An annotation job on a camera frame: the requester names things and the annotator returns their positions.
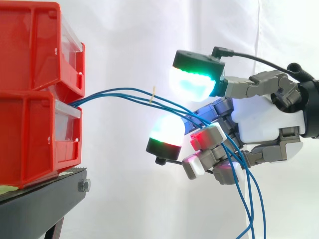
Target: black cable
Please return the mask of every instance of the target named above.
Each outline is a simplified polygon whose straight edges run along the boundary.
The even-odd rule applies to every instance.
[[[239,53],[239,52],[234,52],[234,56],[244,57],[244,58],[248,58],[248,59],[251,59],[251,60],[254,60],[254,61],[261,62],[261,63],[263,63],[265,65],[268,65],[268,66],[270,66],[272,68],[275,68],[276,70],[282,71],[282,72],[284,72],[286,74],[289,74],[289,75],[294,74],[294,72],[292,72],[292,71],[286,70],[285,68],[277,66],[274,63],[271,63],[269,61],[266,61],[266,60],[261,59],[261,58],[256,57],[256,56],[248,55],[248,54],[245,54],[245,53]]]
[[[213,57],[216,57],[220,59],[221,57],[232,57],[232,56],[239,56],[239,57],[244,57],[248,58],[254,61],[261,62],[265,65],[268,65],[270,67],[275,68],[276,70],[279,70],[281,72],[284,72],[288,75],[290,75],[292,78],[299,82],[306,82],[306,81],[311,81],[314,80],[314,77],[310,75],[307,71],[303,70],[301,66],[298,63],[291,63],[288,65],[287,69],[282,68],[280,66],[277,66],[274,63],[271,63],[269,61],[266,61],[264,59],[261,59],[256,56],[248,55],[245,53],[239,53],[235,52],[233,50],[227,49],[227,48],[222,48],[222,47],[214,47],[213,52],[211,54]]]
[[[181,165],[181,162],[177,160],[166,160],[166,163],[174,163],[174,164]]]
[[[166,160],[166,163],[174,163],[174,164],[181,165],[181,162],[177,160]],[[213,171],[211,170],[207,170],[206,173],[214,174]]]

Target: blue cable bundle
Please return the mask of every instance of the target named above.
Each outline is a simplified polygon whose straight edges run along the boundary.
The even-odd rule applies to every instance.
[[[136,97],[136,96],[132,96],[132,95],[127,95],[127,94],[122,94],[122,93],[110,93],[110,94],[107,94],[108,92],[113,92],[113,91],[120,91],[120,90],[130,90],[130,91],[136,91],[136,92],[140,92],[140,93],[143,93],[143,94],[146,94],[148,96],[153,96],[154,98],[156,99],[159,99],[159,100],[162,100],[164,102],[167,102],[167,103],[170,103],[176,107],[179,107],[181,108],[182,110],[179,110],[179,109],[175,109],[175,108],[172,108],[172,107],[168,107],[162,103],[159,103],[159,102],[156,102],[156,101],[152,101],[153,105],[150,104],[150,103],[145,103],[145,102],[149,102],[150,100],[149,99],[146,99],[146,98],[141,98],[141,97]],[[100,98],[100,97],[119,97],[119,98],[122,98],[122,99],[126,99],[126,100],[129,100],[129,101],[132,101],[132,102],[135,102],[135,103],[138,103],[138,104],[142,104],[142,105],[145,105],[145,106],[149,106],[149,107],[153,107],[153,108],[157,108],[157,109],[160,109],[160,110],[164,110],[164,111],[167,111],[167,112],[170,112],[170,113],[173,113],[181,118],[184,118],[186,120],[188,120],[189,122],[193,123],[194,125],[196,125],[198,128],[202,128],[202,126],[200,126],[199,124],[195,123],[194,121],[192,121],[191,119],[187,118],[186,116],[192,116],[192,117],[195,117],[197,119],[199,119],[204,126],[207,126],[207,125],[210,125],[211,122],[208,122],[207,120],[203,119],[202,117],[199,117],[197,116],[196,114],[194,114],[192,111],[190,111],[189,109],[175,103],[175,102],[172,102],[170,100],[167,100],[165,98],[162,98],[162,97],[159,97],[159,96],[156,96],[156,95],[153,95],[149,92],[146,92],[146,91],[143,91],[143,90],[140,90],[140,89],[136,89],[136,88],[114,88],[114,89],[109,89],[109,90],[105,90],[105,91],[100,91],[100,92],[97,92],[93,95],[90,95],[88,97],[85,97],[83,99],[80,99],[80,100],[77,100],[77,101],[74,101],[72,103],[70,103],[71,106],[73,107],[79,107],[81,104],[85,103],[85,102],[88,102],[88,101],[91,101],[93,99],[96,99],[96,98]],[[245,169],[246,171],[246,176],[247,176],[247,184],[248,184],[248,192],[249,192],[249,201],[250,201],[250,212],[249,212],[249,209],[248,209],[248,206],[246,204],[246,201],[244,199],[244,196],[241,192],[241,189],[239,187],[239,184],[238,184],[238,180],[235,180],[235,183],[236,183],[236,187],[237,187],[237,190],[238,190],[238,193],[239,193],[239,196],[243,202],[243,205],[245,207],[245,210],[246,210],[246,213],[247,213],[247,217],[249,219],[249,225],[248,227],[237,237],[237,239],[241,238],[246,232],[248,232],[249,230],[251,230],[251,233],[252,233],[252,238],[254,239],[255,238],[255,232],[254,232],[254,227],[253,227],[253,222],[254,222],[254,206],[253,206],[253,197],[252,197],[252,191],[251,191],[251,182],[250,182],[250,178],[252,178],[252,180],[254,181],[255,185],[256,185],[256,188],[257,188],[257,191],[258,191],[258,195],[259,195],[259,198],[260,198],[260,203],[261,203],[261,208],[262,208],[262,213],[263,213],[263,223],[264,223],[264,239],[266,239],[266,216],[265,216],[265,208],[264,208],[264,202],[263,202],[263,197],[261,195],[261,191],[260,191],[260,188],[259,188],[259,185],[255,179],[255,177],[253,176],[253,174],[250,172],[249,168],[248,168],[248,165],[246,163],[246,160],[245,160],[245,157],[244,155],[242,154],[242,152],[240,151],[239,147],[236,145],[236,143],[228,136],[226,135],[228,140],[232,143],[232,145],[236,148],[238,154],[239,154],[239,157],[234,154],[224,143],[222,143],[221,145],[223,146],[225,152],[226,152],[226,155],[228,157],[228,160],[230,162],[230,165],[231,165],[231,168],[232,168],[232,172],[233,172],[233,176],[234,178],[236,179],[237,176],[236,176],[236,172],[235,172],[235,168],[233,166],[233,162],[232,162],[232,159],[231,159],[231,156],[236,160],[238,161],[238,163]]]

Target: blue wire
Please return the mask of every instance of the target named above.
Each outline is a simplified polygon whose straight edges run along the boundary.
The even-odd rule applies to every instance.
[[[151,93],[149,93],[149,92],[147,92],[147,91],[143,91],[143,90],[140,90],[140,89],[137,89],[137,88],[122,87],[122,88],[113,88],[113,89],[108,89],[108,90],[100,91],[100,92],[94,93],[94,94],[92,94],[92,95],[90,95],[90,96],[94,96],[94,95],[98,95],[98,94],[102,94],[102,93],[107,93],[107,92],[111,92],[111,91],[137,91],[137,92],[146,94],[146,95],[148,95],[148,96],[152,96],[152,95],[153,95],[153,94],[151,94]],[[167,103],[170,103],[170,104],[172,104],[172,105],[174,105],[174,106],[177,106],[177,107],[179,107],[179,108],[181,108],[181,109],[183,109],[183,110],[189,112],[190,114],[194,114],[192,111],[190,111],[190,110],[187,109],[186,107],[181,106],[181,105],[179,105],[179,104],[177,104],[177,103],[175,103],[175,102],[173,102],[173,101],[167,100],[167,99],[165,99],[165,98],[162,98],[162,97],[159,97],[159,96],[156,96],[156,95],[154,95],[154,98],[157,98],[157,99],[159,99],[159,100],[162,100],[162,101],[165,101],[165,102],[167,102]]]
[[[114,89],[109,89],[109,90],[97,92],[97,93],[95,93],[95,94],[93,94],[93,95],[90,95],[90,96],[88,96],[88,97],[86,97],[86,98],[83,98],[83,99],[74,101],[74,102],[70,103],[70,105],[71,105],[71,106],[74,106],[74,107],[78,107],[79,105],[81,105],[81,104],[83,104],[83,103],[85,103],[85,102],[87,102],[87,101],[90,101],[90,100],[92,100],[92,99],[98,98],[98,97],[114,96],[114,97],[120,97],[120,98],[123,98],[123,99],[127,99],[127,100],[130,100],[130,101],[136,102],[136,103],[138,103],[138,104],[151,106],[151,107],[154,107],[154,108],[157,108],[157,109],[165,110],[165,111],[168,111],[168,112],[170,112],[170,113],[176,114],[176,115],[178,115],[178,116],[180,116],[180,117],[182,117],[182,118],[184,118],[184,119],[190,121],[191,123],[193,123],[194,125],[196,125],[196,126],[199,127],[199,128],[202,128],[202,126],[198,125],[197,123],[195,123],[195,122],[192,121],[191,119],[189,119],[189,118],[187,118],[187,117],[185,117],[185,116],[182,116],[182,115],[178,114],[177,112],[180,112],[180,113],[182,113],[182,114],[195,117],[195,118],[199,119],[205,126],[207,126],[208,124],[211,124],[211,122],[209,122],[209,121],[207,121],[206,119],[204,119],[204,118],[202,118],[202,117],[200,117],[200,116],[194,114],[194,113],[193,113],[192,111],[190,111],[189,109],[187,109],[187,108],[185,108],[185,107],[183,107],[183,106],[181,106],[181,105],[179,105],[179,104],[177,104],[177,103],[175,103],[175,102],[172,102],[172,101],[167,100],[167,99],[165,99],[165,98],[159,97],[159,96],[154,96],[154,97],[157,98],[157,99],[163,100],[163,101],[165,101],[165,102],[168,102],[168,103],[170,103],[170,104],[172,104],[172,105],[175,105],[175,106],[177,106],[177,107],[179,107],[179,108],[181,108],[181,109],[187,111],[188,113],[187,113],[187,112],[180,111],[180,110],[178,110],[178,109],[174,109],[174,108],[165,106],[165,105],[163,105],[163,104],[161,104],[161,103],[159,103],[159,102],[152,101],[152,103],[157,104],[157,105],[160,105],[161,107],[157,107],[157,106],[154,106],[154,105],[146,104],[146,103],[143,103],[143,102],[140,102],[140,101],[135,101],[135,100],[132,99],[132,98],[134,98],[134,99],[138,99],[138,100],[142,100],[142,101],[149,101],[148,99],[145,99],[145,98],[139,98],[139,97],[130,96],[130,95],[126,95],[126,94],[118,94],[117,96],[111,95],[111,94],[103,94],[103,93],[106,93],[106,92],[119,91],[119,90],[132,90],[132,91],[137,91],[137,92],[141,92],[141,93],[144,93],[144,94],[146,94],[146,95],[152,96],[151,93],[146,92],[146,91],[143,91],[143,90],[140,90],[140,89],[136,89],[136,88],[114,88]],[[235,144],[235,142],[234,142],[228,135],[227,135],[227,138],[228,138],[229,141],[235,146],[235,148],[236,148],[236,150],[238,151],[240,157],[244,159],[243,154],[241,153],[240,149],[239,149],[238,146]],[[253,223],[253,218],[254,218],[254,211],[253,211],[253,202],[252,202],[251,185],[250,185],[249,175],[252,177],[253,181],[255,182],[260,197],[261,197],[261,192],[260,192],[260,189],[259,189],[259,186],[258,186],[258,184],[257,184],[256,179],[254,178],[254,176],[252,175],[252,173],[248,170],[248,166],[247,166],[247,163],[246,163],[245,160],[243,160],[243,164],[244,164],[244,168],[247,169],[247,170],[246,170],[246,174],[247,174],[249,197],[250,197],[250,204],[251,204],[251,211],[252,211],[252,216],[251,216],[252,221],[250,222],[248,228],[247,228],[245,231],[243,231],[243,233],[242,233],[241,235],[239,235],[238,238],[241,238],[250,228],[252,229],[252,235],[253,235],[253,238],[254,238],[254,229],[253,229],[253,225],[252,225],[252,223]],[[264,221],[265,221],[263,204],[262,204],[262,210],[263,210],[263,217],[264,217]]]
[[[117,94],[118,96],[121,95],[121,96],[123,96],[123,97],[134,98],[134,99],[141,100],[141,101],[146,101],[146,102],[149,102],[149,101],[150,101],[149,99],[145,99],[145,98],[141,98],[141,97],[131,96],[131,95],[127,95],[127,94],[121,94],[121,93],[113,93],[113,94],[98,94],[98,95],[96,94],[96,95],[88,96],[88,97],[86,97],[86,98],[83,98],[83,99],[81,99],[81,100],[78,100],[76,104],[74,104],[74,103],[71,103],[71,104],[72,104],[73,107],[79,107],[81,104],[83,104],[83,103],[85,103],[85,102],[88,102],[88,101],[90,101],[90,100],[93,100],[93,99],[96,99],[96,98],[100,98],[100,97],[113,96],[113,95],[115,95],[115,94]],[[163,105],[163,104],[161,104],[161,103],[159,103],[159,102],[156,102],[156,101],[152,101],[152,103],[154,103],[154,104],[156,104],[156,105],[159,105],[159,106],[162,106],[162,107],[164,107],[164,108],[167,108],[167,109],[169,109],[169,110],[172,110],[172,111],[181,113],[181,114],[193,116],[193,117],[199,119],[199,120],[203,123],[203,125],[210,124],[210,123],[207,123],[207,122],[208,122],[207,120],[205,120],[205,119],[203,119],[202,117],[200,117],[200,116],[194,114],[193,112],[192,112],[192,114],[190,114],[189,112],[185,112],[185,111],[181,111],[181,110],[178,110],[178,109],[175,109],[175,108],[171,108],[171,107],[169,107],[169,106]]]
[[[234,154],[231,150],[228,151],[239,163],[240,165],[244,166],[243,165],[243,162],[237,157],[236,154]],[[253,179],[255,185],[256,185],[256,188],[257,188],[257,191],[258,191],[258,194],[259,194],[259,199],[260,199],[260,204],[261,204],[261,210],[262,210],[262,213],[263,213],[263,223],[264,223],[264,239],[266,239],[266,214],[265,214],[265,207],[264,207],[264,200],[263,200],[263,196],[261,195],[261,190],[259,188],[259,185],[254,177],[254,175],[252,174],[252,172],[249,170],[249,175],[251,176],[251,178]]]
[[[246,230],[244,230],[239,236],[238,238],[241,238],[247,231],[249,231],[249,229],[253,226],[253,221],[254,221],[254,205],[253,205],[253,196],[252,196],[252,192],[251,192],[251,183],[250,183],[250,177],[249,177],[249,169],[248,169],[248,165],[245,161],[245,157],[243,155],[243,153],[240,151],[239,147],[237,146],[237,144],[231,139],[231,137],[229,137],[226,134],[227,139],[232,143],[232,145],[234,145],[234,147],[236,148],[236,150],[238,151],[240,157],[242,158],[242,162],[244,164],[244,168],[246,170],[246,176],[247,176],[247,184],[248,184],[248,194],[249,194],[249,201],[250,201],[250,211],[251,211],[251,218],[252,221],[250,222],[249,226],[246,228]]]
[[[237,187],[237,190],[238,190],[238,193],[239,193],[239,196],[241,198],[241,201],[243,202],[244,204],[244,207],[245,207],[245,210],[246,210],[246,213],[247,213],[247,216],[248,216],[248,219],[249,219],[249,226],[237,237],[237,239],[241,238],[250,228],[251,228],[251,234],[252,234],[252,237],[253,239],[255,238],[255,231],[254,231],[254,227],[253,227],[253,221],[254,221],[254,212],[252,211],[252,215],[250,216],[250,213],[249,213],[249,209],[248,209],[248,206],[246,204],[246,201],[245,201],[245,198],[241,192],[241,189],[239,187],[239,184],[238,184],[238,180],[237,180],[237,176],[236,176],[236,172],[235,172],[235,168],[234,168],[234,165],[233,165],[233,161],[229,155],[229,151],[230,149],[224,144],[222,143],[221,146],[223,146],[225,152],[226,152],[226,155],[228,157],[228,160],[229,160],[229,163],[230,163],[230,166],[231,166],[231,170],[233,172],[233,176],[234,176],[234,181],[235,181],[235,184],[236,184],[236,187]]]
[[[177,112],[175,112],[175,111],[173,111],[173,110],[169,110],[169,109],[164,108],[164,107],[159,107],[159,106],[154,106],[154,105],[151,105],[151,104],[143,103],[143,102],[140,102],[140,101],[136,101],[136,100],[130,99],[130,98],[128,98],[128,97],[124,97],[124,96],[118,95],[118,94],[104,94],[103,96],[100,96],[100,97],[119,97],[119,98],[123,98],[123,99],[129,100],[129,101],[133,101],[133,102],[138,103],[138,104],[141,104],[141,105],[145,105],[145,106],[157,108],[157,109],[160,109],[160,110],[164,110],[164,111],[173,113],[173,114],[175,114],[175,115],[177,115],[177,116],[179,116],[179,117],[181,117],[181,118],[184,118],[184,119],[188,120],[189,122],[193,123],[194,125],[196,125],[197,127],[202,128],[202,126],[200,126],[199,124],[195,123],[193,120],[191,120],[191,119],[189,119],[189,118],[187,118],[187,117],[185,117],[185,116],[183,116],[183,115],[181,115],[181,114],[179,114],[179,113],[177,113]],[[83,104],[83,103],[85,103],[85,102],[88,102],[88,101],[90,101],[90,100],[93,100],[93,99],[94,99],[94,98],[92,98],[92,99],[86,99],[86,100],[84,100],[83,102],[78,103],[78,104],[75,105],[74,107],[78,107],[79,105],[81,105],[81,104]]]

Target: black cylindrical housing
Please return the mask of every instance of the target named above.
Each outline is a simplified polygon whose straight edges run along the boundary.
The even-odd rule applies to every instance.
[[[304,111],[306,132],[304,138],[319,136],[319,82],[311,80],[301,82],[298,88],[302,94],[299,109]]]
[[[228,82],[220,80],[225,63],[219,59],[190,51],[178,50],[174,58],[173,67],[182,71],[209,76],[216,82],[210,96],[225,96]]]
[[[181,146],[168,144],[158,141],[153,138],[149,138],[146,152],[155,155],[158,158],[164,158],[169,160],[177,160],[180,153]]]

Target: black connector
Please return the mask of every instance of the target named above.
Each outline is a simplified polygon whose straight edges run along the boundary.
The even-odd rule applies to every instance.
[[[234,51],[227,48],[215,46],[213,52],[211,53],[211,56],[217,59],[220,59],[223,56],[234,56]]]

